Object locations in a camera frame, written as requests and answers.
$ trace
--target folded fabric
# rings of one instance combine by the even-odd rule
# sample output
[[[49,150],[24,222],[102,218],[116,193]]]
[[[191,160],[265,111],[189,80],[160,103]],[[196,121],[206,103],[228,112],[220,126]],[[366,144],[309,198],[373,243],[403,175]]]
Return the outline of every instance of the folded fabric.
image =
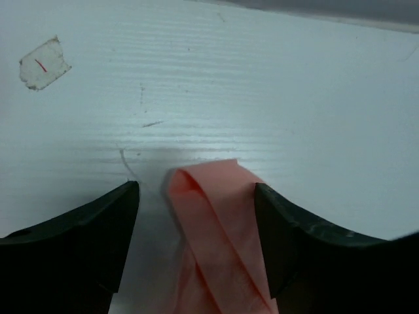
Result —
[[[173,314],[278,313],[257,231],[257,182],[236,160],[175,172],[168,195],[187,244]]]

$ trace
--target white corrugated board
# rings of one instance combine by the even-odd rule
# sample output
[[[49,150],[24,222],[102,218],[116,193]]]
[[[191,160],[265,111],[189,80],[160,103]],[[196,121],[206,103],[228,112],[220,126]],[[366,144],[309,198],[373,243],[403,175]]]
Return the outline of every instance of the white corrugated board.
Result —
[[[349,229],[418,227],[417,35],[176,0],[3,1],[0,29],[0,236],[143,182],[111,313],[172,293],[173,167],[238,158]],[[28,90],[19,60],[55,34],[73,68]]]

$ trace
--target scratch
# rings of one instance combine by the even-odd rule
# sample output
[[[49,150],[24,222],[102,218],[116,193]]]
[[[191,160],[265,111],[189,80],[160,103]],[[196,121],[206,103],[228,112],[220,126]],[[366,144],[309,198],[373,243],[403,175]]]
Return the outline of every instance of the scratch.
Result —
[[[138,183],[141,183],[141,180],[138,178],[138,176],[132,171],[130,165],[128,165],[128,162],[126,162],[124,150],[119,150],[120,159],[122,160],[122,163],[124,164],[125,168],[128,170],[128,172],[131,174],[131,176],[138,181]]]
[[[410,59],[411,56],[419,49],[419,44],[416,45],[416,47],[412,50],[412,52],[404,59],[399,60],[400,62],[405,62]]]
[[[156,126],[157,124],[161,124],[161,123],[164,123],[164,121],[156,121],[156,122],[143,124],[143,128],[148,128],[149,126]]]
[[[142,105],[145,87],[142,84],[140,84],[140,86],[141,86],[141,95],[139,97],[139,103]]]
[[[218,13],[217,13],[217,15],[220,17],[220,19],[223,21],[223,23],[225,23],[225,22],[226,22],[226,20],[223,18],[223,16],[221,15],[221,13],[220,13],[220,12],[218,12]]]

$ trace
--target black plastic piece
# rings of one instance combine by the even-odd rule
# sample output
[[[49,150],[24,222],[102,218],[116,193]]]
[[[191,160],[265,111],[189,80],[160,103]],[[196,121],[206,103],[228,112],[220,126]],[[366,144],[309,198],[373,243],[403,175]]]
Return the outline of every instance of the black plastic piece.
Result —
[[[139,185],[130,181],[0,239],[0,313],[108,313],[138,205]]]
[[[417,310],[419,233],[393,241],[358,234],[265,184],[256,184],[255,213],[281,314]]]

